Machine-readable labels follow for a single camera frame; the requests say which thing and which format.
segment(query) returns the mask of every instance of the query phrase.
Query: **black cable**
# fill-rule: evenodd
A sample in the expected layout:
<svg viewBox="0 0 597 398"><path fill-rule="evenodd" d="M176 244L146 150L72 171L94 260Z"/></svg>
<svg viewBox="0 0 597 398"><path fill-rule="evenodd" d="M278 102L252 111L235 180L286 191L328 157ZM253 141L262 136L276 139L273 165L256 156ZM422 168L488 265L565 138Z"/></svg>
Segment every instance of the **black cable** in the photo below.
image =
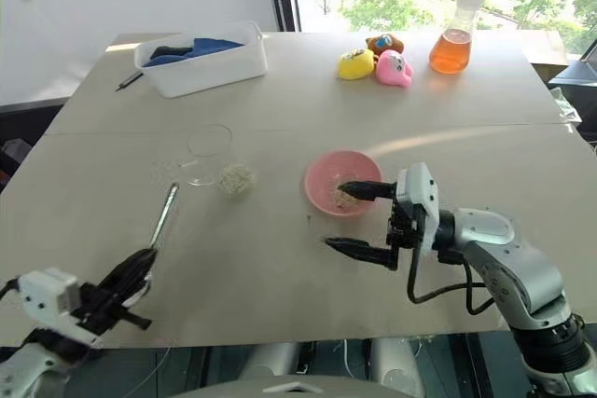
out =
<svg viewBox="0 0 597 398"><path fill-rule="evenodd" d="M2 289L0 289L0 300L4 298L8 291L19 291L19 284L17 279L12 279L7 281L7 284L4 285Z"/></svg>
<svg viewBox="0 0 597 398"><path fill-rule="evenodd" d="M420 303L426 302L431 300L432 298L437 297L438 295L449 293L450 291L456 291L458 289L465 289L465 288L484 288L485 283L455 283L451 284L450 286L444 286L443 288L436 289L431 293L421 295L417 297L414 294L414 284L417 281L417 270L419 268L419 258L421 257L421 248L415 246L412 249L412 259L410 260L410 269L409 269L409 281L407 285L407 294L409 296L409 300L418 305Z"/></svg>
<svg viewBox="0 0 597 398"><path fill-rule="evenodd" d="M481 314L481 312L483 312L485 309L487 309L488 307L490 307L491 305L493 305L494 300L492 298L490 298L489 300L487 300L486 302L484 302L482 305L480 305L478 308L473 308L473 273L470 270L470 265L465 262L464 263L464 267L465 267L465 275L466 275L466 310L468 311L468 313L471 316L477 316L478 314Z"/></svg>
<svg viewBox="0 0 597 398"><path fill-rule="evenodd" d="M212 360L212 347L205 347L201 357L201 375L199 377L199 387L207 386L207 379L209 377L209 366Z"/></svg>

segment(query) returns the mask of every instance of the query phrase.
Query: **white plastic container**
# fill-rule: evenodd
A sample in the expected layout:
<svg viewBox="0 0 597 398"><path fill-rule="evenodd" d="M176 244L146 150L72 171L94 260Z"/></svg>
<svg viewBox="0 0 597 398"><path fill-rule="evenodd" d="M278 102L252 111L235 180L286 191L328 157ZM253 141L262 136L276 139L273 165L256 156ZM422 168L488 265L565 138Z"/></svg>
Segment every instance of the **white plastic container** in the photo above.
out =
<svg viewBox="0 0 597 398"><path fill-rule="evenodd" d="M143 66L159 46L193 47L196 37L228 39L243 46L170 64ZM264 75L268 71L263 34L252 21L228 23L144 42L134 51L134 65L166 98Z"/></svg>

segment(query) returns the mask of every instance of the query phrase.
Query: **pen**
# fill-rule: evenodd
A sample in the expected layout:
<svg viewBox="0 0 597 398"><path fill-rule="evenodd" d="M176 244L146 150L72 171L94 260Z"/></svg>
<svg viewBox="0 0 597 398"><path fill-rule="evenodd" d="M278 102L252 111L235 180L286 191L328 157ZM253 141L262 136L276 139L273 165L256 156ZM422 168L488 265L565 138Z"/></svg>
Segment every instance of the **pen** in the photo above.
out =
<svg viewBox="0 0 597 398"><path fill-rule="evenodd" d="M127 79L122 81L120 84L118 84L116 92L118 92L119 90L122 90L122 89L126 89L128 86L130 86L132 83L134 83L141 76L143 76L143 72L141 72L141 71L135 72L134 74L129 76Z"/></svg>

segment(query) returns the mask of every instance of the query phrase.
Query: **pink bowl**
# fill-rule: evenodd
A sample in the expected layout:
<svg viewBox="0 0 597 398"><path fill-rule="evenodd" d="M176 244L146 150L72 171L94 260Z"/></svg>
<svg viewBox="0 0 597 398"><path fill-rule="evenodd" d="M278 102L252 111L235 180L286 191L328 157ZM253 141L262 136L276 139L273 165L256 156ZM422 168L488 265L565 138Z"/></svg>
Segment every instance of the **pink bowl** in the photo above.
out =
<svg viewBox="0 0 597 398"><path fill-rule="evenodd" d="M350 181L382 180L377 164L357 151L333 151L324 154L311 164L305 176L305 192L312 204L332 216L360 216L373 206L373 202L360 200L343 209L335 195L338 185Z"/></svg>

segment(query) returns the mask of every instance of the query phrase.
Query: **brown teddy bear toy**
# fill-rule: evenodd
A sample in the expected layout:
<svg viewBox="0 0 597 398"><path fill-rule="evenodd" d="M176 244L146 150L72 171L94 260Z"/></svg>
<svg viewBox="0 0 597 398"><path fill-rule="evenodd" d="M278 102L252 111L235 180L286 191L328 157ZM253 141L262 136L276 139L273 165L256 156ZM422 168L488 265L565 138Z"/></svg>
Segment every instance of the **brown teddy bear toy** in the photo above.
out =
<svg viewBox="0 0 597 398"><path fill-rule="evenodd" d="M398 53L402 53L404 50L404 44L393 34L380 34L379 36L368 37L367 47L377 56L381 56L386 50L395 50Z"/></svg>

